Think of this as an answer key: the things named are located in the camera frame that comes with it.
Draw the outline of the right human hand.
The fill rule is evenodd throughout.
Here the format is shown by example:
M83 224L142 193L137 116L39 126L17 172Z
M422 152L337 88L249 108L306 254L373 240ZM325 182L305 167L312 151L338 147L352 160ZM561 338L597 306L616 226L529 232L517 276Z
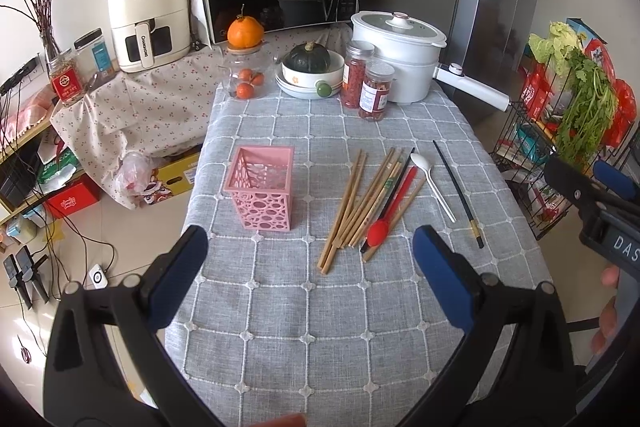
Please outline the right human hand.
M616 289L620 283L620 268L616 265L608 265L601 274L601 283L608 288ZM599 327L593 335L590 343L594 355L600 355L605 349L617 329L617 311L615 309L616 297L613 296L605 305L599 315Z

